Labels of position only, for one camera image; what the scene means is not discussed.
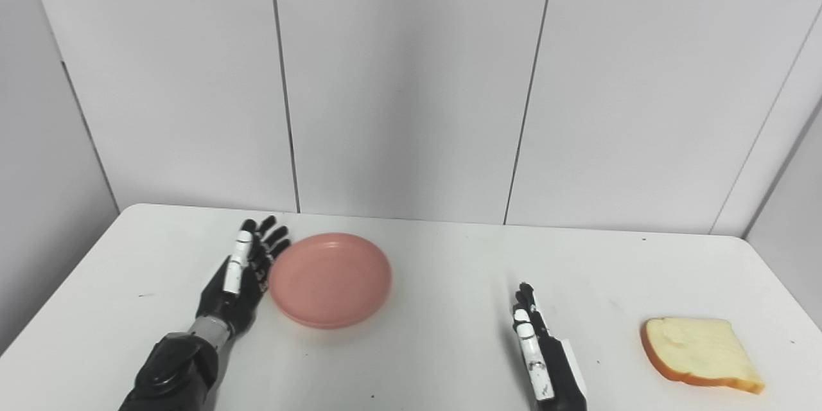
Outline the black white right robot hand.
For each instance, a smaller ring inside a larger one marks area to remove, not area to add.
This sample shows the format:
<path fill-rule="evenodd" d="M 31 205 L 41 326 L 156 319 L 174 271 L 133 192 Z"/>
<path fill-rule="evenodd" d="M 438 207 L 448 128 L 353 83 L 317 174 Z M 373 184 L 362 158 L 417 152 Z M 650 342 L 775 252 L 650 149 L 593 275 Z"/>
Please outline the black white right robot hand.
<path fill-rule="evenodd" d="M 514 296 L 512 327 L 532 390 L 532 408 L 587 410 L 587 388 L 572 344 L 547 328 L 530 284 L 520 283 Z"/>

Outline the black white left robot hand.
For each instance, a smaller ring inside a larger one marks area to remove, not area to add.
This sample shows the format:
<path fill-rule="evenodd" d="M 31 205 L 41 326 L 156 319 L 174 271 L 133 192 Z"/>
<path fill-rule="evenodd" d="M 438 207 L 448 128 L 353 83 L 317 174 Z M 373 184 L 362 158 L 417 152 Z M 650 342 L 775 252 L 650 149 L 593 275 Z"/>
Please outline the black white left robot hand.
<path fill-rule="evenodd" d="M 271 267 L 291 245 L 290 230 L 270 215 L 241 225 L 232 252 L 200 294 L 196 318 L 211 317 L 227 326 L 229 337 L 246 332 L 269 288 Z"/>

